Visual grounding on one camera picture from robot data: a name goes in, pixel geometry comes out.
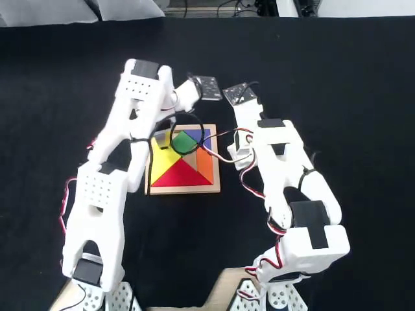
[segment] tangram puzzle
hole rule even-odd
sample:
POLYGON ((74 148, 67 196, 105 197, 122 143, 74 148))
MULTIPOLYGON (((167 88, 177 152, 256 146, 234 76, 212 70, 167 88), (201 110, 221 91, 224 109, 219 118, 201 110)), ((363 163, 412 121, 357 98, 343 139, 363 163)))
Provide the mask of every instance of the tangram puzzle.
MULTIPOLYGON (((204 124, 205 137, 216 134, 214 124, 204 124)), ((177 125, 173 133, 173 145, 180 152, 192 150, 201 136, 199 125, 177 125)), ((155 139, 153 165, 151 171, 151 194, 179 194, 220 192, 219 163, 216 157, 202 148, 187 155, 177 154, 171 147, 160 149, 155 139)), ((204 143, 210 150, 217 152, 216 136, 204 143)), ((148 165, 145 174, 145 192, 147 192, 148 165)))

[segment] green triangle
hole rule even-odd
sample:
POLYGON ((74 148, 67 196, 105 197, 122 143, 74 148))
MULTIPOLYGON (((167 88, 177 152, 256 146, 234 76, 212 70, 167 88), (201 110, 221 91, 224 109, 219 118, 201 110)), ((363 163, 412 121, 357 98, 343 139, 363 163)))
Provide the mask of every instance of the green triangle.
POLYGON ((192 150, 196 145, 197 142, 193 140, 190 136, 188 136, 184 131, 181 131, 172 141, 175 149, 179 152, 188 152, 192 150))

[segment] colored puzzle piece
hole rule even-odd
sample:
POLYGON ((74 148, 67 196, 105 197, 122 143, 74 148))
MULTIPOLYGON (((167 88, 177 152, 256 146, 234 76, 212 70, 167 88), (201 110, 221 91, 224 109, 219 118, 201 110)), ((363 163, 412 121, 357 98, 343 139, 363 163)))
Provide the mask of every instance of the colored puzzle piece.
POLYGON ((188 152, 196 146, 196 141, 194 141, 190 136, 188 136, 184 131, 181 131, 172 141, 175 149, 180 152, 188 152))
POLYGON ((155 139, 151 140, 151 147, 154 154, 153 163, 157 163, 152 166, 151 170, 151 183, 153 184, 181 157, 172 148, 160 149, 155 139))
MULTIPOLYGON (((202 135, 201 130, 184 130, 184 132, 190 136, 194 141, 199 142, 200 136, 202 135)), ((205 138, 210 136, 210 130, 205 128, 205 138)), ((210 150, 212 149, 211 139, 208 139, 204 143, 210 150)))
POLYGON ((203 186, 211 183, 183 159, 178 160, 166 171, 155 183, 153 187, 181 187, 181 186, 203 186))
POLYGON ((198 148, 196 151, 197 171, 201 173, 211 184, 213 181, 213 161, 212 156, 205 150, 198 148))

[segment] white pillow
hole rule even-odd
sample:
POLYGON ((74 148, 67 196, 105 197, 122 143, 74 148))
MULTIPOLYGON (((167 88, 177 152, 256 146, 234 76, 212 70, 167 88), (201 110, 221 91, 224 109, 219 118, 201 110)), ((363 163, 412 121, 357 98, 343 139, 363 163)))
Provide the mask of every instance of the white pillow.
POLYGON ((98 20, 83 0, 0 0, 0 14, 9 27, 98 20))
POLYGON ((97 0, 97 2, 103 21, 164 16, 163 11, 153 0, 97 0))

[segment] yellow triangle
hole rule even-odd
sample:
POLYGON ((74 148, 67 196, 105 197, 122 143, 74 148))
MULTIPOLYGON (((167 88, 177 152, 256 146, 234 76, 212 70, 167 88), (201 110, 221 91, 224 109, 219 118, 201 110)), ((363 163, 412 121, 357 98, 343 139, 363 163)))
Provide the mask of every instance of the yellow triangle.
POLYGON ((167 149, 160 149, 154 138, 151 140, 151 147, 154 154, 153 165, 151 168, 151 184, 153 184, 181 157, 170 147, 167 149))

